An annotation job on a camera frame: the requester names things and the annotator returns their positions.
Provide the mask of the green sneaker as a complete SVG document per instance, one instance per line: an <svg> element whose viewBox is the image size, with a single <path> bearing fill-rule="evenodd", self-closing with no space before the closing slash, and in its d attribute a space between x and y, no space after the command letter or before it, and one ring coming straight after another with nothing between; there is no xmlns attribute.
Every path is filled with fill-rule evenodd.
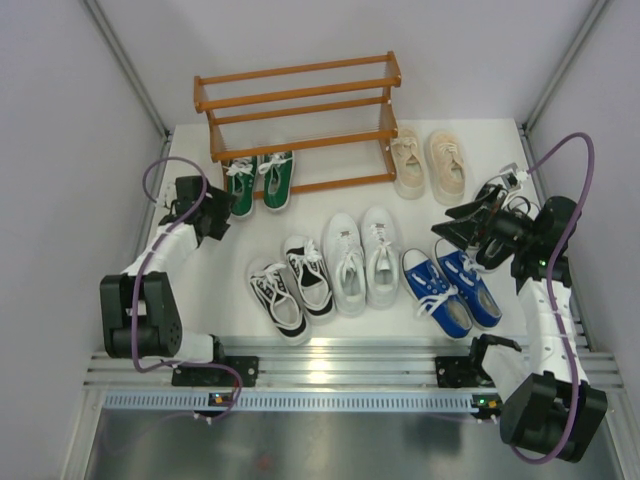
<svg viewBox="0 0 640 480"><path fill-rule="evenodd" d="M225 168L226 190L234 197L231 212L238 219L248 217L253 211L257 171L257 156L234 159Z"/></svg>
<svg viewBox="0 0 640 480"><path fill-rule="evenodd" d="M295 156L293 151L266 154L258 167L263 176L263 200L272 211L284 209L290 199Z"/></svg>

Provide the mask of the black white sneaker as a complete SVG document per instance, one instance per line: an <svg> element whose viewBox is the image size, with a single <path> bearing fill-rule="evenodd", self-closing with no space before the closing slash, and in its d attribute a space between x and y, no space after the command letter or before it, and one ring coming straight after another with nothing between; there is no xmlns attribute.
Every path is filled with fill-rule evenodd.
<svg viewBox="0 0 640 480"><path fill-rule="evenodd" d="M287 266L270 258L257 258L248 266L249 289L278 334L289 345L305 343L310 325L285 279Z"/></svg>
<svg viewBox="0 0 640 480"><path fill-rule="evenodd" d="M315 241L293 235L284 242L284 257L311 323L326 324L336 312L326 263Z"/></svg>

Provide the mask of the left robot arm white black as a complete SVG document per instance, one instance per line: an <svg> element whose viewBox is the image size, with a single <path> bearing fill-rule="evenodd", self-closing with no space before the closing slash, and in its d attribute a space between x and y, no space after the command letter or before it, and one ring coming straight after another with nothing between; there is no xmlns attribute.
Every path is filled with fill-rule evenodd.
<svg viewBox="0 0 640 480"><path fill-rule="evenodd" d="M234 198L198 175L179 177L175 188L149 246L121 273L100 282L104 347L141 373L185 364L215 386L228 372L221 341L184 327L171 281L205 239L223 238Z"/></svg>

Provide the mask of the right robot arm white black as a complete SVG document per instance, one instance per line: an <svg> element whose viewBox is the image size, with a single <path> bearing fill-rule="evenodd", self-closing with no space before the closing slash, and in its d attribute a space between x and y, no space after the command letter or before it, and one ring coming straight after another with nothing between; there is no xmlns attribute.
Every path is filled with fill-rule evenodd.
<svg viewBox="0 0 640 480"><path fill-rule="evenodd" d="M581 215L581 204L553 196L535 218L504 209L505 196L492 190L447 210L448 221L432 226L460 250L474 247L480 265L495 268L510 260L516 295L525 314L528 371L498 354L513 352L513 341L482 335L467 361L476 384L492 383L502 399L501 440L530 462L582 459L604 419L603 391L590 386L576 354L569 308L572 280L564 254Z"/></svg>

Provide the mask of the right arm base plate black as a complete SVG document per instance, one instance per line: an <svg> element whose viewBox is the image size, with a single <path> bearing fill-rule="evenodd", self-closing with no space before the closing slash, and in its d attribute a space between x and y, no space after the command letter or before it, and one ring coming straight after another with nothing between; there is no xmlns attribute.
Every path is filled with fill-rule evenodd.
<svg viewBox="0 0 640 480"><path fill-rule="evenodd" d="M435 358L437 385L440 388L493 388L493 380L475 357L437 356Z"/></svg>

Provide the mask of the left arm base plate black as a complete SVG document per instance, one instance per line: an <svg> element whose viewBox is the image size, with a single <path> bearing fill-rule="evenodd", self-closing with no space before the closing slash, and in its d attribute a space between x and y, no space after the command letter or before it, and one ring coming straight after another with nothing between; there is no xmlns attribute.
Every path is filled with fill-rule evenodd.
<svg viewBox="0 0 640 480"><path fill-rule="evenodd" d="M228 355L218 352L214 356L216 368L211 366L179 365L174 369L171 385L174 387L237 387L241 379L244 387L254 387L258 378L260 358L253 355Z"/></svg>

